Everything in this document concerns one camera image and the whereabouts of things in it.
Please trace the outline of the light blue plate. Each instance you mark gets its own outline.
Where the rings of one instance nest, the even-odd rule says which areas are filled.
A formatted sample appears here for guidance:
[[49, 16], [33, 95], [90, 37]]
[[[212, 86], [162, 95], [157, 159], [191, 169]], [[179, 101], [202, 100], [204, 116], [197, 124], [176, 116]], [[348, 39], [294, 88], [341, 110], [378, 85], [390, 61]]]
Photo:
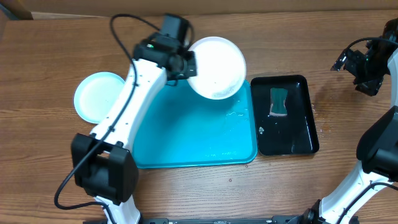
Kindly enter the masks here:
[[86, 122], [99, 124], [117, 100], [124, 79], [111, 72], [97, 72], [86, 77], [74, 94], [75, 111]]

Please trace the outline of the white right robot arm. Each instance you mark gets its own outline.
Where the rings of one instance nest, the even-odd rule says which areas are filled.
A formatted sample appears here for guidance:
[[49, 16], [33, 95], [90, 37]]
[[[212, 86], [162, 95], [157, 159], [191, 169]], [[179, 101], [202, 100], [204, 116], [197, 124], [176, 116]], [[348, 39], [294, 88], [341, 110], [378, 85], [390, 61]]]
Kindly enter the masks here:
[[332, 193], [289, 219], [289, 223], [358, 223], [356, 212], [386, 187], [397, 182], [397, 19], [388, 21], [380, 37], [365, 37], [367, 52], [345, 48], [332, 66], [354, 76], [356, 90], [378, 93], [385, 75], [391, 77], [391, 105], [361, 137], [357, 163]]

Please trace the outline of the green scrubbing sponge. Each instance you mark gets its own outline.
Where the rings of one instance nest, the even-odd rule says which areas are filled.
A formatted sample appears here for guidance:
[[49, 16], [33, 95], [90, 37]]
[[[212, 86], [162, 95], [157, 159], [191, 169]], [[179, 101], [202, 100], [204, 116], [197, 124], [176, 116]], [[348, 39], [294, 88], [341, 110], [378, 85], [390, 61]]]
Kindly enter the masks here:
[[271, 88], [271, 105], [270, 105], [270, 116], [283, 117], [287, 116], [287, 109], [285, 101], [287, 99], [288, 90], [285, 88]]

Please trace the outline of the pink plate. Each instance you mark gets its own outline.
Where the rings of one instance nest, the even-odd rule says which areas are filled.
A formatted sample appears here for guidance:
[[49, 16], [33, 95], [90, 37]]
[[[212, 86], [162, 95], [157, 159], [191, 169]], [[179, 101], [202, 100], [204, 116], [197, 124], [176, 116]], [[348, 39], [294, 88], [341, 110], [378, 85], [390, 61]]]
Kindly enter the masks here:
[[199, 95], [211, 100], [233, 96], [246, 79], [246, 61], [232, 41], [222, 37], [205, 37], [190, 50], [195, 53], [197, 75], [188, 84]]

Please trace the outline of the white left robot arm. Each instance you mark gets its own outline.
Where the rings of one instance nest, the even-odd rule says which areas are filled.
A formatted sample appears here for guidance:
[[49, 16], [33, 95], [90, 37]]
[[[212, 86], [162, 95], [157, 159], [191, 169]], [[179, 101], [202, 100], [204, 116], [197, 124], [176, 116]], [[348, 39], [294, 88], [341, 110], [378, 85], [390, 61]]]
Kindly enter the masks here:
[[132, 156], [134, 138], [158, 92], [169, 81], [178, 82], [197, 75], [191, 23], [166, 14], [161, 27], [126, 54], [130, 69], [118, 99], [89, 135], [76, 134], [71, 144], [73, 169], [54, 196], [58, 198], [71, 179], [94, 198], [106, 218], [103, 223], [141, 223], [133, 192], [139, 171]]

